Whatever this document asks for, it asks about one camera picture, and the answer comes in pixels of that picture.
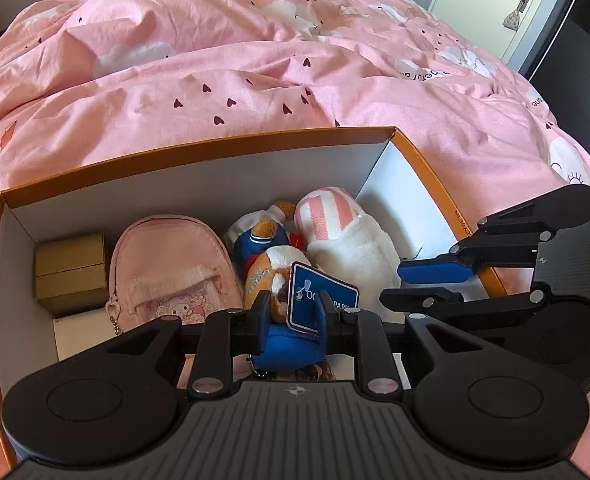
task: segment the pink pouch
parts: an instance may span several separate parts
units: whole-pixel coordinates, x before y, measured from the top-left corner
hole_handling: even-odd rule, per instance
[[[165,314],[201,323],[216,310],[242,307],[224,244],[208,225],[187,216],[149,216],[130,225],[115,246],[108,286],[106,311],[116,332]],[[249,371],[240,357],[236,377]],[[185,387],[192,364],[187,356],[178,387]]]

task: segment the pink comforter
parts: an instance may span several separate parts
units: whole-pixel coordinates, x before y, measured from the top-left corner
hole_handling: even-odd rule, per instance
[[[0,190],[181,142],[361,124],[399,126],[473,225],[590,184],[535,89],[411,0],[48,0],[0,39]]]

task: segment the blue card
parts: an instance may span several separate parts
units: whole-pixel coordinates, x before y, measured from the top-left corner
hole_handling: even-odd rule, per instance
[[[360,291],[355,286],[329,276],[301,262],[291,267],[291,285],[287,325],[297,332],[316,334],[319,323],[319,307],[315,298],[320,290],[325,290],[333,300],[335,307],[344,310],[357,307]]]

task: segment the metal bead chain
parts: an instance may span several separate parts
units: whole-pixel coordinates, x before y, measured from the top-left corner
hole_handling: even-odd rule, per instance
[[[115,320],[115,317],[109,316],[109,318],[111,319],[111,323],[113,323],[113,328],[115,329],[115,335],[122,335],[122,333],[123,333],[122,329],[117,326],[117,321]]]

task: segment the small cardboard box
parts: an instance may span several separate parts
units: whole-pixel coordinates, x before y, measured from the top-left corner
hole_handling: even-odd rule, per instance
[[[35,299],[54,317],[91,310],[108,301],[102,234],[39,244]]]
[[[53,319],[53,333],[59,361],[115,337],[104,308]]]

